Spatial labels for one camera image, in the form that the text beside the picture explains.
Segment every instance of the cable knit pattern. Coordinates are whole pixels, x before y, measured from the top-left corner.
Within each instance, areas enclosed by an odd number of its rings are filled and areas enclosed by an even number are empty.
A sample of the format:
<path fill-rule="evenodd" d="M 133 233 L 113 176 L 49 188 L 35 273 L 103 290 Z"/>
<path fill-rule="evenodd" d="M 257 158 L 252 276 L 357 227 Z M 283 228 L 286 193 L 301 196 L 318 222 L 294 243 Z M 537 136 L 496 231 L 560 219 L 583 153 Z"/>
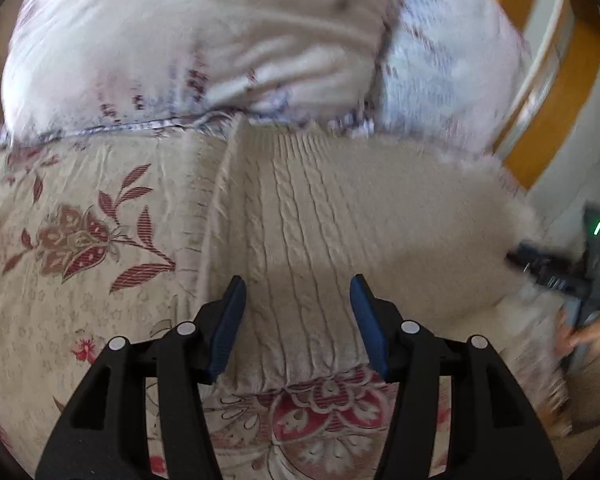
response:
<path fill-rule="evenodd" d="M 348 299 L 357 272 L 405 317 L 444 335 L 520 285 L 504 254 L 539 235 L 490 160 L 443 162 L 406 142 L 245 122 L 221 173 L 198 299 L 218 297 L 242 274 L 249 304 L 220 392 L 257 393 L 364 364 Z"/>

